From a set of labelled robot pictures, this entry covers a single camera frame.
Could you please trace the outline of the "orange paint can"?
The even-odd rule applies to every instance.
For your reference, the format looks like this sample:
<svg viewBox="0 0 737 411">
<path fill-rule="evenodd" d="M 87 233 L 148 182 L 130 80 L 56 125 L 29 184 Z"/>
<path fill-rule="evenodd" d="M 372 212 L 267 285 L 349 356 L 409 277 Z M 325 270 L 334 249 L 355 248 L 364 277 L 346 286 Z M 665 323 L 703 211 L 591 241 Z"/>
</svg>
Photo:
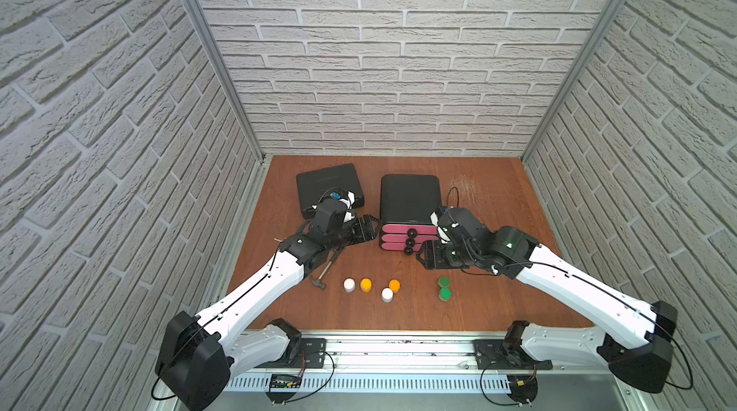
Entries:
<svg viewBox="0 0 737 411">
<path fill-rule="evenodd" d="M 399 280 L 391 280 L 391 282 L 389 283 L 389 289 L 393 293 L 399 292 L 401 290 L 401 283 L 399 282 Z"/>
</svg>

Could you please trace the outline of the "black pink drawer cabinet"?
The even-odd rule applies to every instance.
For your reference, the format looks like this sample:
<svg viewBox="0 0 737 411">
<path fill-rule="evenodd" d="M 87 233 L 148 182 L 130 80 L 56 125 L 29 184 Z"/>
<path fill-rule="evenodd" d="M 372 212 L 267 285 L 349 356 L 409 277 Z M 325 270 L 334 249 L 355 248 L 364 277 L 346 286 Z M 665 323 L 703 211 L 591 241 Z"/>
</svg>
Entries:
<svg viewBox="0 0 737 411">
<path fill-rule="evenodd" d="M 406 256 L 439 239 L 433 214 L 441 207 L 441 184 L 433 175 L 387 174 L 381 180 L 380 248 Z"/>
</svg>

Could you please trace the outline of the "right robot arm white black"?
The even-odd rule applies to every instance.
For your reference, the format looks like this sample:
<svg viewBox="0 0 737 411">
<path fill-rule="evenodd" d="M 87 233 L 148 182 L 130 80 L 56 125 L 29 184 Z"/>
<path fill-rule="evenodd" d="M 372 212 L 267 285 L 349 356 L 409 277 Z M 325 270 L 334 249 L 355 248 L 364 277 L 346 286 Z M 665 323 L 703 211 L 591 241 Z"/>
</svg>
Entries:
<svg viewBox="0 0 737 411">
<path fill-rule="evenodd" d="M 476 267 L 531 286 L 587 318 L 592 328 L 545 328 L 525 321 L 508 330 L 506 357 L 605 365 L 618 380 L 650 394 L 669 385 L 678 311 L 666 301 L 648 303 L 615 290 L 561 259 L 512 226 L 491 231 L 465 208 L 441 207 L 430 215 L 438 239 L 422 244 L 426 269 Z"/>
</svg>

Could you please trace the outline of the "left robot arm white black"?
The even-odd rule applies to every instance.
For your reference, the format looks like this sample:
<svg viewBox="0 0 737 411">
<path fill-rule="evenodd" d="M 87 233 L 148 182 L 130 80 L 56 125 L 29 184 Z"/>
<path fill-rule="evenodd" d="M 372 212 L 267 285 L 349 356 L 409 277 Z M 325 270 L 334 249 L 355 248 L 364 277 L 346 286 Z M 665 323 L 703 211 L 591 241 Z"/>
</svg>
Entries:
<svg viewBox="0 0 737 411">
<path fill-rule="evenodd" d="M 223 299 L 195 315 L 182 311 L 166 325 L 155 363 L 157 381 L 189 410 L 209 407 L 230 379 L 265 363 L 296 361 L 301 332 L 283 319 L 245 329 L 282 294 L 305 281 L 328 257 L 376 239 L 381 222 L 357 216 L 347 199 L 328 195 L 266 263 Z"/>
</svg>

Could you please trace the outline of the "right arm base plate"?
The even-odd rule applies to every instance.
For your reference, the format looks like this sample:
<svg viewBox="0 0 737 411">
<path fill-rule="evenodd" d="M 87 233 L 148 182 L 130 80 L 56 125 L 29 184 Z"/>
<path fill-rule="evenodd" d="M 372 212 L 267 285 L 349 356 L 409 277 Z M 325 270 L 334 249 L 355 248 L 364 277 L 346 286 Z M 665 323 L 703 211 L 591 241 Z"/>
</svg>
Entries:
<svg viewBox="0 0 737 411">
<path fill-rule="evenodd" d="M 553 369 L 551 360 L 532 359 L 518 346 L 511 346 L 501 339 L 476 339 L 472 342 L 479 370 L 541 370 Z"/>
</svg>

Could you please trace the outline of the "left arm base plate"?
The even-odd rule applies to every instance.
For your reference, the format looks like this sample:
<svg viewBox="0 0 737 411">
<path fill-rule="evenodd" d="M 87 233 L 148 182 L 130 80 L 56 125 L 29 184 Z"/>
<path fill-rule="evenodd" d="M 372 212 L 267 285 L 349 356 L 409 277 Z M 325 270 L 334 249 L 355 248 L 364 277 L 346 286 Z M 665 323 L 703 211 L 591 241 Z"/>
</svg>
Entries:
<svg viewBox="0 0 737 411">
<path fill-rule="evenodd" d="M 289 347 L 285 355 L 272 362 L 262 363 L 257 369 L 291 368 L 322 369 L 326 361 L 327 340 L 320 337 L 301 339 L 297 347 Z"/>
</svg>

